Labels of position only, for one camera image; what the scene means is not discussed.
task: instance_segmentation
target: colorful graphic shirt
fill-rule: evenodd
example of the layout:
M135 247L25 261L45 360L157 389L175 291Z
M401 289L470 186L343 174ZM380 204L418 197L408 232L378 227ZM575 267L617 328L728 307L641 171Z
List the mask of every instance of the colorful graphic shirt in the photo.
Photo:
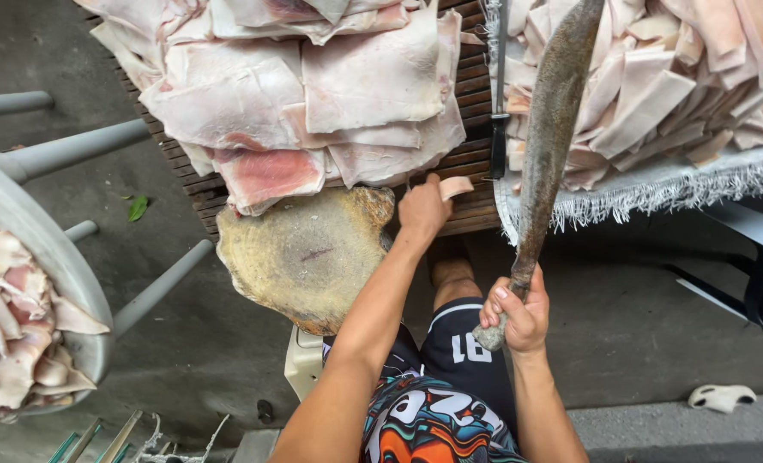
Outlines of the colorful graphic shirt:
M527 463L499 416L429 376L382 378L364 424L369 463Z

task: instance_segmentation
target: black shorts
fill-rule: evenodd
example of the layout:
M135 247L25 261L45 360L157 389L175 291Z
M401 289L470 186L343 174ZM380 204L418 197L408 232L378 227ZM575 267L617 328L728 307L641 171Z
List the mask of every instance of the black shorts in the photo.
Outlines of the black shorts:
M433 313L421 349L402 323L381 370L382 377L429 375L477 396L516 436L516 401L504 353L490 352L473 339L483 298L459 298ZM325 338L325 362L334 336Z

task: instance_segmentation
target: machete handle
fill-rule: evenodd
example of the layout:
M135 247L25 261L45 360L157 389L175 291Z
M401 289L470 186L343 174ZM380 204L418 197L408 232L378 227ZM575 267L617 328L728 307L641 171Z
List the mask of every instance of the machete handle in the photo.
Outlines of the machete handle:
M492 142L490 143L490 176L499 180L507 168L507 135L505 126L510 119L509 114L494 114L492 116Z
M522 302L527 299L527 292L530 290L532 277L533 274L525 275L521 273L513 273L510 276L510 286L508 288ZM483 348L490 352L497 351L501 349L501 345L505 341L504 330L507 327L507 320L507 314L501 312L498 314L498 326L491 326L489 328L482 328L481 325L476 326L473 330L473 337Z

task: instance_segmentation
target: hand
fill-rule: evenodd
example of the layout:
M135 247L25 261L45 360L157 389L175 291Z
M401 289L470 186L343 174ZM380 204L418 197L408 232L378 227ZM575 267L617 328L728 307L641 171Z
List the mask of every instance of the hand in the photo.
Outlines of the hand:
M536 264L531 279L527 301L522 303L519 297L508 289L510 279L501 277L490 289L484 307L479 312L479 322L483 328L498 325L498 314L508 316L504 330L507 347L513 359L516 356L544 352L544 339L549 324L550 298L544 290L541 267Z
M429 174L428 181L411 189L398 203L398 221L401 232L418 240L424 239L429 246L438 230L453 213L453 202L442 201L439 192L439 176Z

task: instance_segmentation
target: wooden chopping block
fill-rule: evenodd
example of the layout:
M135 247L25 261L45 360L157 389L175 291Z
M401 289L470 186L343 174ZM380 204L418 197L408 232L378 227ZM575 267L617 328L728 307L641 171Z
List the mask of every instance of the wooden chopping block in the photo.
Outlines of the wooden chopping block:
M394 209L388 188L325 188L262 216L224 209L216 251L239 293L328 336L392 245L382 227Z

